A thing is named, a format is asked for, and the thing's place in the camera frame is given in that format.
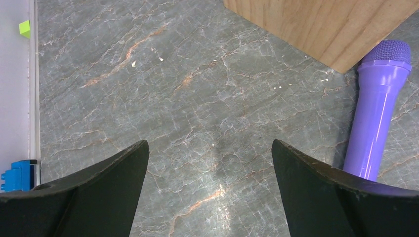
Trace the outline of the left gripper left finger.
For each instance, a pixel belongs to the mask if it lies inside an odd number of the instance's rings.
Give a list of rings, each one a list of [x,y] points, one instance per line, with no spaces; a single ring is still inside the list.
[[[3,237],[127,237],[138,206],[149,145],[138,141],[66,177],[0,196]]]

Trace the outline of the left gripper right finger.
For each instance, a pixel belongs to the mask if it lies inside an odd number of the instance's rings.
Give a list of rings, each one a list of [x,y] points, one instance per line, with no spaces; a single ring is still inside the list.
[[[418,236],[417,190],[346,173],[282,140],[271,152],[291,236]]]

